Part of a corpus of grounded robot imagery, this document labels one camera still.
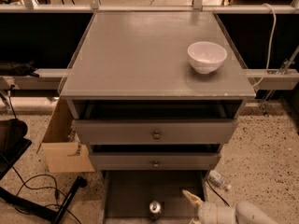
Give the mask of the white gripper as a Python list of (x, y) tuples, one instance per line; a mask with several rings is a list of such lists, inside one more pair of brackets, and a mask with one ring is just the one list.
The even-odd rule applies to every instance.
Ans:
[(190, 204), (198, 208), (198, 218), (192, 218), (189, 224), (236, 224), (235, 210), (233, 207), (217, 206), (214, 203), (204, 202), (198, 196), (186, 189), (182, 191)]

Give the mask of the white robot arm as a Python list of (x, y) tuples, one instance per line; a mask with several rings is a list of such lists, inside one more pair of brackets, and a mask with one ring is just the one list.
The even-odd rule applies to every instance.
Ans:
[(278, 224), (259, 207), (247, 201), (241, 201), (235, 207), (218, 206), (204, 202), (186, 189), (182, 193), (196, 211), (196, 217), (189, 224)]

